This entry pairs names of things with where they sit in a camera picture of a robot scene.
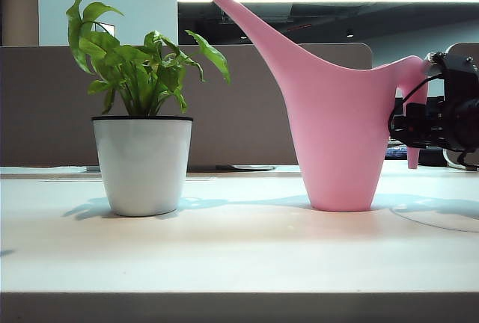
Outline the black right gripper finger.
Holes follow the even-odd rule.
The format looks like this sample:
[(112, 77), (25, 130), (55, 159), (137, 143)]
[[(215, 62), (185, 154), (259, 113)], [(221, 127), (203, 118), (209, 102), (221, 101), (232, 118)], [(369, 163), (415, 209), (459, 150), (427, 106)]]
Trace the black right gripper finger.
[(406, 120), (409, 123), (421, 123), (425, 121), (442, 123), (444, 121), (442, 109), (443, 104), (441, 102), (427, 104), (411, 102), (406, 105)]
[(445, 147), (443, 128), (426, 118), (395, 116), (390, 122), (390, 136), (408, 147)]

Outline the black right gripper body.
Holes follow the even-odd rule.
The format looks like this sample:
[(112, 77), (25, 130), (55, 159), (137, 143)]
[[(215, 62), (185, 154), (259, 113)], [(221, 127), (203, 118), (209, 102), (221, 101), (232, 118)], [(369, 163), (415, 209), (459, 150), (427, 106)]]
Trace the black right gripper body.
[(445, 137), (448, 150), (474, 152), (478, 148), (478, 99), (446, 105)]

